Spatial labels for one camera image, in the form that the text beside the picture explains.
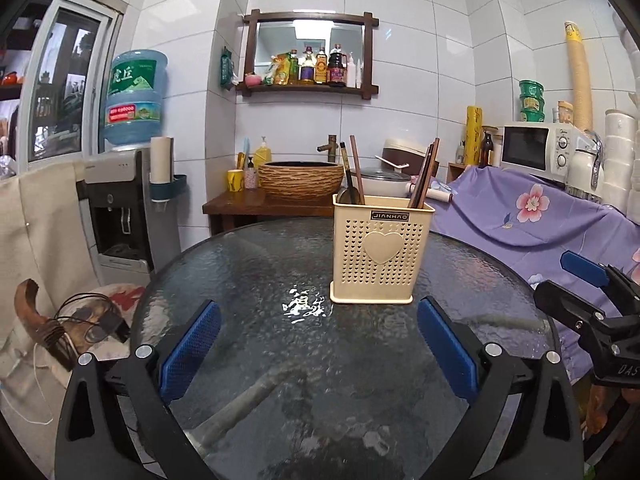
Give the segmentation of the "right hand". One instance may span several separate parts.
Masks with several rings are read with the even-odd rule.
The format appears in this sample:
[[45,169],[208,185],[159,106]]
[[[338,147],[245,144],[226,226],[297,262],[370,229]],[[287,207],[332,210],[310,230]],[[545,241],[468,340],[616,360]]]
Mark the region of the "right hand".
[[602,385],[591,385],[587,403],[587,413],[584,434],[591,437],[598,434],[608,421],[608,407],[606,404],[618,393],[627,403],[638,404],[640,391],[638,389],[615,389]]

